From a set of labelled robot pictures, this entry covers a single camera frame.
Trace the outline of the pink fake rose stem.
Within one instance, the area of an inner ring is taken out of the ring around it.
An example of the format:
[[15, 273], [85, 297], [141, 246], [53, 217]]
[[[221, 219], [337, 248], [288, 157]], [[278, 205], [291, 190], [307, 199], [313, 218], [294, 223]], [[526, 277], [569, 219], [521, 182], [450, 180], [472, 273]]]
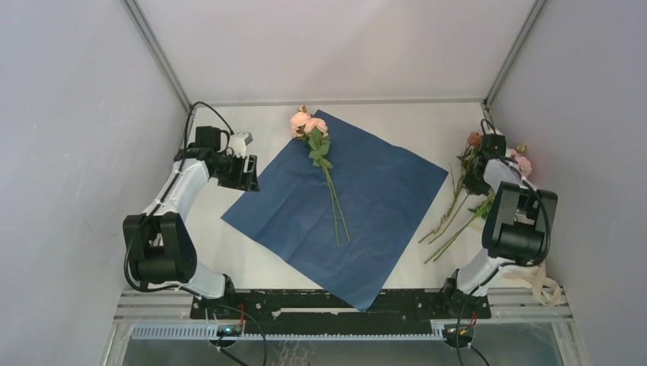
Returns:
[[340, 211], [338, 195], [330, 174], [333, 165], [327, 158], [331, 147], [331, 137], [327, 123], [324, 119], [315, 117], [302, 105], [296, 114], [290, 119], [291, 137], [301, 141], [308, 148], [308, 157], [312, 165], [321, 168], [325, 182], [330, 193], [330, 201], [333, 212], [333, 224], [335, 229], [336, 244], [340, 244], [340, 222], [348, 234], [346, 219]]
[[[469, 195], [469, 197], [466, 199], [466, 201], [467, 201], [471, 196], [475, 196], [475, 197], [476, 197], [476, 196], [481, 196], [481, 195], [473, 195], [473, 194], [470, 194], [470, 195]], [[442, 255], [443, 255], [443, 254], [444, 254], [444, 253], [449, 249], [449, 247], [450, 247], [450, 246], [451, 246], [451, 245], [452, 245], [452, 244], [453, 244], [453, 243], [454, 243], [454, 242], [455, 242], [455, 241], [456, 241], [456, 240], [457, 240], [457, 239], [462, 235], [462, 233], [463, 233], [466, 229], [468, 229], [468, 228], [469, 228], [469, 227], [470, 227], [470, 226], [471, 226], [475, 221], [478, 221], [478, 220], [485, 220], [485, 219], [487, 219], [487, 218], [488, 218], [488, 215], [489, 215], [489, 212], [490, 212], [490, 210], [491, 210], [491, 207], [492, 207], [493, 202], [494, 202], [494, 191], [493, 191], [493, 189], [491, 188], [491, 190], [489, 191], [489, 193], [488, 193], [487, 195], [485, 195], [485, 199], [484, 199], [481, 203], [479, 203], [478, 205], [476, 205], [476, 206], [474, 206], [474, 207], [466, 208], [466, 210], [471, 214], [471, 216], [469, 217], [469, 219], [468, 219], [468, 220], [467, 220], [467, 221], [466, 221], [466, 222], [465, 222], [465, 223], [464, 223], [464, 224], [463, 224], [463, 225], [462, 225], [462, 226], [461, 226], [461, 227], [460, 227], [460, 228], [459, 228], [455, 233], [453, 233], [451, 236], [449, 236], [449, 237], [447, 238], [447, 240], [446, 240], [442, 245], [440, 245], [440, 246], [439, 246], [439, 248], [438, 248], [438, 249], [436, 249], [436, 251], [435, 251], [435, 252], [434, 252], [430, 257], [428, 257], [428, 258], [427, 258], [423, 263], [426, 265], [426, 264], [427, 264], [427, 263], [429, 263], [429, 262], [436, 262], [437, 260], [439, 260], [439, 259], [440, 259], [440, 257], [441, 257], [441, 256], [442, 256]], [[462, 210], [462, 208], [463, 208], [463, 206], [464, 206], [464, 205], [465, 205], [465, 203], [462, 205], [462, 207], [461, 207], [460, 209], [458, 209], [458, 210], [457, 210], [457, 214], [455, 215], [455, 218], [457, 217], [457, 215], [458, 215], [458, 214], [460, 214], [460, 213], [461, 213], [461, 210]], [[444, 234], [443, 234], [443, 235], [441, 235], [438, 239], [442, 238], [442, 237], [443, 237], [443, 236], [445, 236], [445, 235], [446, 235], [446, 232], [444, 232]]]
[[328, 133], [327, 124], [321, 118], [310, 117], [301, 129], [303, 132], [302, 136], [305, 138], [310, 149], [308, 156], [314, 166], [321, 168], [330, 192], [336, 243], [340, 244], [340, 224], [342, 225], [347, 241], [350, 242], [351, 236], [349, 227], [331, 175], [333, 165], [327, 158], [331, 151], [332, 143], [331, 136]]

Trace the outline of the blue wrapping paper sheet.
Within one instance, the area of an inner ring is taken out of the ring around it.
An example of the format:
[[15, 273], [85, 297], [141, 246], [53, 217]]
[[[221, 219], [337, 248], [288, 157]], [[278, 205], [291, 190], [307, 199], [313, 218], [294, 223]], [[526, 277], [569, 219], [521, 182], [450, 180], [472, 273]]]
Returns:
[[289, 142], [224, 222], [357, 310], [367, 310], [413, 239], [447, 171], [324, 111], [328, 159], [351, 236], [336, 244], [330, 193], [308, 148]]

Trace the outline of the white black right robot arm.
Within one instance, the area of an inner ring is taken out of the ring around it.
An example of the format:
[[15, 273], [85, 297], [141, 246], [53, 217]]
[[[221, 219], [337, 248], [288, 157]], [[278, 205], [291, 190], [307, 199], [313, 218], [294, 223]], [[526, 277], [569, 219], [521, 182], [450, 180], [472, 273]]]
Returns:
[[486, 199], [474, 212], [484, 219], [481, 249], [441, 290], [442, 310], [451, 317], [474, 312], [507, 272], [546, 259], [558, 203], [555, 192], [530, 182], [521, 156], [507, 148], [500, 133], [473, 133], [459, 161], [459, 188]]

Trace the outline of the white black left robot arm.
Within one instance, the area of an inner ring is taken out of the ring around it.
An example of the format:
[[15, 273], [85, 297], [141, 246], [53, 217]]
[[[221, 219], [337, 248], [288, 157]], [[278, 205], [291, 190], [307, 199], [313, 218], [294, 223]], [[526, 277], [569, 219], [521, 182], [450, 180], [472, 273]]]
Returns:
[[126, 244], [124, 276], [136, 291], [180, 290], [209, 299], [221, 318], [235, 314], [238, 297], [231, 279], [201, 264], [185, 219], [201, 189], [211, 180], [223, 188], [258, 191], [257, 157], [246, 148], [249, 132], [227, 132], [203, 126], [176, 153], [171, 175], [142, 213], [123, 222]]

